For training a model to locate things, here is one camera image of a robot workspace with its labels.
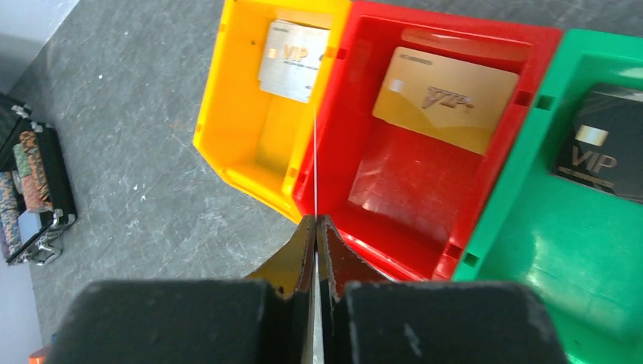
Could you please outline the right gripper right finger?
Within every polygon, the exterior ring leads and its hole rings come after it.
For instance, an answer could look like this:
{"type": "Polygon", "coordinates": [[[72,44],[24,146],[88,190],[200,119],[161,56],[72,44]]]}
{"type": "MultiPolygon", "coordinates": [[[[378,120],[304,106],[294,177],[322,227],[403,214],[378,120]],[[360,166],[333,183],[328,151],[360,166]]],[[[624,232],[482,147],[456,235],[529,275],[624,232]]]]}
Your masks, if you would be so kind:
{"type": "Polygon", "coordinates": [[[565,363],[542,300],[502,281],[393,282],[316,218],[327,363],[565,363]]]}

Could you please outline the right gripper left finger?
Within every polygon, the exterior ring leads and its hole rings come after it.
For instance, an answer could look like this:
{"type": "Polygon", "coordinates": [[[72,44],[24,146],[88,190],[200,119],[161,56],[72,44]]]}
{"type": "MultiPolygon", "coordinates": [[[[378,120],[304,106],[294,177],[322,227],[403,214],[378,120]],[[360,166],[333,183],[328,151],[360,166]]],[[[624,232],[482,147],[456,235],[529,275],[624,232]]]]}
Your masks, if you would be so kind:
{"type": "Polygon", "coordinates": [[[316,219],[245,278],[98,281],[48,363],[311,363],[316,219]]]}

